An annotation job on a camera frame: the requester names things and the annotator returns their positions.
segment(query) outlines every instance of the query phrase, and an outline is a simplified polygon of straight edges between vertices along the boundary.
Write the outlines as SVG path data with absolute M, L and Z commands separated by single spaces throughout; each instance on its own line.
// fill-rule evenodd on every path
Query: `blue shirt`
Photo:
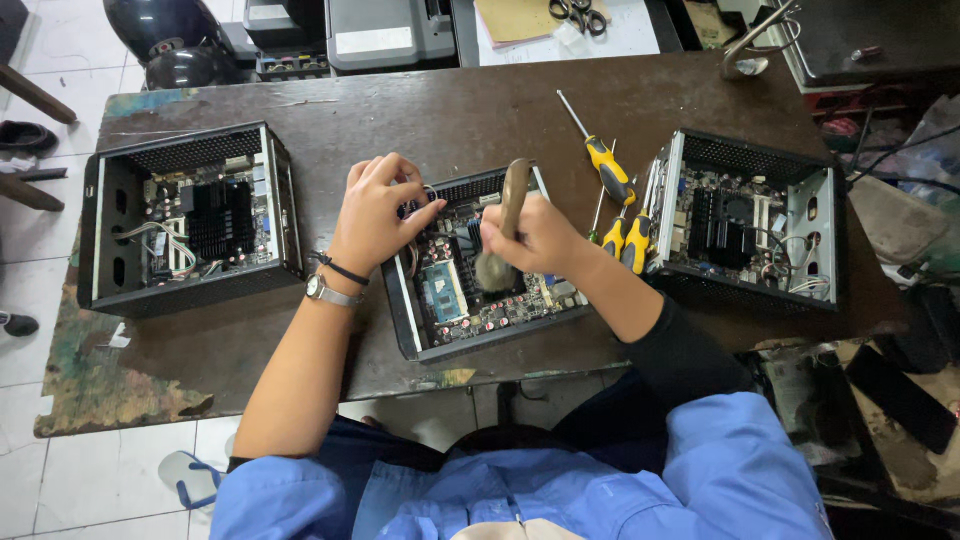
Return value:
M 261 457 L 228 475 L 211 539 L 449 538 L 469 525 L 543 518 L 586 538 L 830 538 L 812 471 L 757 394 L 709 396 L 667 416 L 662 477 L 587 454 L 508 450 L 437 473 L 377 463 L 357 516 L 309 459 Z

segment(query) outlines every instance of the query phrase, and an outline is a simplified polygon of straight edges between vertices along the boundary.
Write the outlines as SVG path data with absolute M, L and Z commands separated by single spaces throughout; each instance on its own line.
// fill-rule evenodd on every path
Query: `motherboard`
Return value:
M 161 286 L 272 260 L 267 192 L 256 156 L 152 175 L 143 199 L 147 224 L 157 226 L 139 237 L 143 283 Z
M 517 272 L 513 286 L 489 292 L 476 281 L 483 208 L 500 194 L 451 201 L 408 245 L 408 278 L 420 299 L 421 327 L 434 347 L 540 319 L 587 302 L 560 276 Z
M 787 237 L 787 193 L 768 185 L 764 177 L 732 176 L 684 163 L 677 190 L 669 236 L 671 261 L 783 290 L 803 280 L 814 282 L 806 275 L 816 275 L 816 268 L 794 266 L 799 261 L 791 264 L 783 242 L 800 239 L 803 252 L 810 254 L 819 239 Z M 794 279 L 798 274 L 799 281 Z

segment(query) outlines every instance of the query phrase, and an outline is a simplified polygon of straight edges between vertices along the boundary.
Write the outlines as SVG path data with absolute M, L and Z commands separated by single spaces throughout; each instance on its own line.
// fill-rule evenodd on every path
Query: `tile floor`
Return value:
M 244 0 L 205 0 L 221 21 L 241 20 Z M 41 123 L 60 146 L 42 167 L 67 167 L 67 178 L 36 183 L 66 204 L 53 214 L 0 199 L 0 307 L 33 315 L 40 330 L 13 339 L 0 332 L 0 539 L 144 538 L 202 540 L 208 512 L 183 510 L 156 474 L 170 452 L 187 450 L 222 470 L 239 417 L 132 430 L 36 439 L 34 419 L 52 405 L 40 398 L 60 302 L 60 287 L 80 216 L 82 176 L 94 151 L 104 103 L 136 92 L 143 71 L 116 38 L 102 0 L 28 0 L 31 32 L 18 68 L 72 108 L 80 123 L 63 126 L 19 98 L 0 94 L 0 119 Z M 518 401 L 517 417 L 552 427 L 578 403 L 612 383 L 599 375 L 527 383 L 548 402 Z M 371 414 L 394 433 L 445 450 L 460 436 L 495 423 L 494 388 L 432 392 L 343 404 Z

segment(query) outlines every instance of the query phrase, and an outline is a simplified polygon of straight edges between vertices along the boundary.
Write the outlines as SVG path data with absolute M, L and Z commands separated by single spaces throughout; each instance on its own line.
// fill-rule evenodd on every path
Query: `scissors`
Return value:
M 600 36 L 607 31 L 607 17 L 591 8 L 593 0 L 550 0 L 550 14 L 556 19 L 570 19 L 582 34 Z

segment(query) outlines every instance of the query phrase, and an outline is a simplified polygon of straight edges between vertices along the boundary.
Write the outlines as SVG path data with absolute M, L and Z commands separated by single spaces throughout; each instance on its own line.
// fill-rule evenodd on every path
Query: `wooden chair leg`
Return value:
M 63 211 L 63 203 L 60 199 L 30 184 L 21 182 L 12 174 L 0 173 L 0 196 L 7 197 L 34 210 Z
M 0 64 L 0 86 L 62 124 L 77 121 L 77 114 L 69 107 L 8 65 Z

